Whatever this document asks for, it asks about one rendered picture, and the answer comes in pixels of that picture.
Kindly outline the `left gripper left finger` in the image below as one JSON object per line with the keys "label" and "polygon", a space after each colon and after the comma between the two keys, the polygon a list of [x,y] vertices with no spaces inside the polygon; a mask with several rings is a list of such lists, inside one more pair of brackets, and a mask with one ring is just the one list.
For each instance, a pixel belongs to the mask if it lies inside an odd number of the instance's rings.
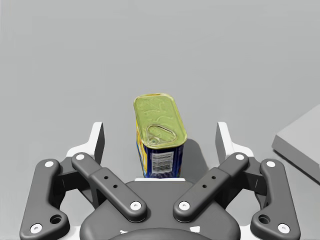
{"label": "left gripper left finger", "polygon": [[129,222],[139,223],[147,217],[146,202],[109,168],[101,166],[104,147],[103,123],[95,122],[88,141],[69,149],[62,162],[44,159],[35,166],[20,239],[58,240],[67,235],[70,222],[60,206],[66,192],[75,189],[95,209],[107,200]]}

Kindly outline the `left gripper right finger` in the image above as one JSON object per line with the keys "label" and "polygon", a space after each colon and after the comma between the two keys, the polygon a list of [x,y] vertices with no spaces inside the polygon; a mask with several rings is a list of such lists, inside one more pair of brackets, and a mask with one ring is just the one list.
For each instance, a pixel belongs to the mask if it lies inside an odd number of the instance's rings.
{"label": "left gripper right finger", "polygon": [[174,218],[189,223],[213,202],[226,208],[245,189],[254,192],[260,206],[250,222],[255,237],[300,239],[301,229],[283,163],[275,159],[257,161],[250,148],[232,141],[225,122],[217,123],[215,147],[219,166],[209,170],[174,203]]}

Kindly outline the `green and blue rectangular can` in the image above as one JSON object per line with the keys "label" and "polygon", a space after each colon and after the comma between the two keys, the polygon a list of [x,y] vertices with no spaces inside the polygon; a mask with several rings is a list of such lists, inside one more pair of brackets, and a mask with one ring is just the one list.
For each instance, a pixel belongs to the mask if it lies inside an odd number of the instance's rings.
{"label": "green and blue rectangular can", "polygon": [[133,101],[136,146],[145,178],[179,178],[187,141],[176,102],[167,93],[143,94]]}

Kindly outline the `grey stand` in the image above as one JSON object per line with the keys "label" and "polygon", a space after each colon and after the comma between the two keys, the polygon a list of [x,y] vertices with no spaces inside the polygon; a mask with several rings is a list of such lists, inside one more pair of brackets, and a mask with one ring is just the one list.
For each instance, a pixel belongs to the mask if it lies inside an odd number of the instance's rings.
{"label": "grey stand", "polygon": [[320,104],[280,130],[271,147],[320,185]]}

